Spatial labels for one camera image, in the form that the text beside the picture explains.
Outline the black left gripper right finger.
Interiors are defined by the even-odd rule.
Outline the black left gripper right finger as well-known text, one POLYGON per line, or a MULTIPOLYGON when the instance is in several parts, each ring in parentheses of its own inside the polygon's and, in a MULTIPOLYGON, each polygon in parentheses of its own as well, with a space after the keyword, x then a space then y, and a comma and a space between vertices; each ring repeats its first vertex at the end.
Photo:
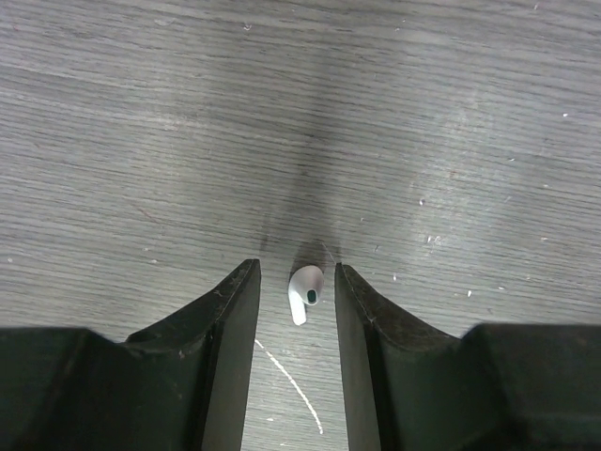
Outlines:
POLYGON ((482 323, 454 337, 335 269, 352 450, 596 450, 600 329, 482 323))

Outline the white earbud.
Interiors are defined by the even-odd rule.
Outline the white earbud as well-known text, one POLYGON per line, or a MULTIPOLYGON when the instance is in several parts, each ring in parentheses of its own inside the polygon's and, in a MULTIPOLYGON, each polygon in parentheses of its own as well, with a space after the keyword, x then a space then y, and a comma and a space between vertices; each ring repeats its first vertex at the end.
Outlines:
POLYGON ((306 308, 320 301, 324 282, 324 273, 316 265, 303 266, 292 274, 287 294, 295 325, 301 326, 306 322, 306 308))

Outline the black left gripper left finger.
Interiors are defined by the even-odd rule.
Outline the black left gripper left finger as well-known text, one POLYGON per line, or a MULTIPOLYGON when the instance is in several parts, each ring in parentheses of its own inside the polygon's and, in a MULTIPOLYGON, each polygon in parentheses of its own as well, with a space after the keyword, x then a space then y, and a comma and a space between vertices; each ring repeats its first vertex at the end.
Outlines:
POLYGON ((116 343, 86 328, 1 332, 5 450, 238 450, 261 269, 116 343))

